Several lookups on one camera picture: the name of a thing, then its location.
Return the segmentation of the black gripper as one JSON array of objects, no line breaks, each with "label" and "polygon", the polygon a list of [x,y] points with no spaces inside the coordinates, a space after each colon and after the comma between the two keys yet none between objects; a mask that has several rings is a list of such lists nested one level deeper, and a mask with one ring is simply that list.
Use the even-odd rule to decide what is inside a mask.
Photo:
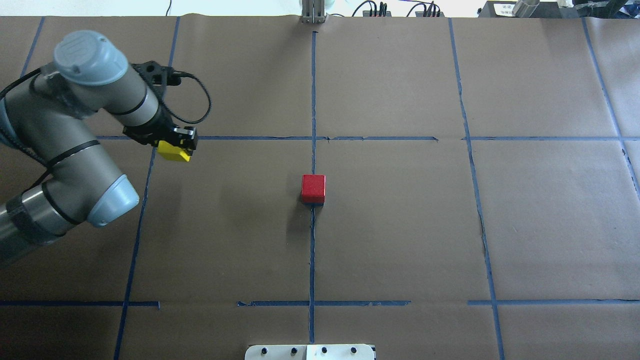
[{"label": "black gripper", "polygon": [[168,112],[156,112],[142,125],[123,126],[122,133],[141,145],[157,147],[160,141],[172,142],[185,153],[193,153],[198,146],[198,132],[194,126],[176,127]]}]

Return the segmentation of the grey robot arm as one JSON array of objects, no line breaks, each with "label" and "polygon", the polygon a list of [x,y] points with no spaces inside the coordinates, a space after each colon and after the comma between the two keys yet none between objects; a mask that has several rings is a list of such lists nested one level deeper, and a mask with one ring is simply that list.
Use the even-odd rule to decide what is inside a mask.
[{"label": "grey robot arm", "polygon": [[1,266],[55,243],[82,223],[104,227],[140,198],[85,120],[103,110],[141,145],[167,146],[189,161],[196,121],[181,127],[166,105],[168,86],[194,75],[155,61],[130,63],[94,30],[67,34],[53,59],[1,91],[1,142],[45,168],[1,206]]}]

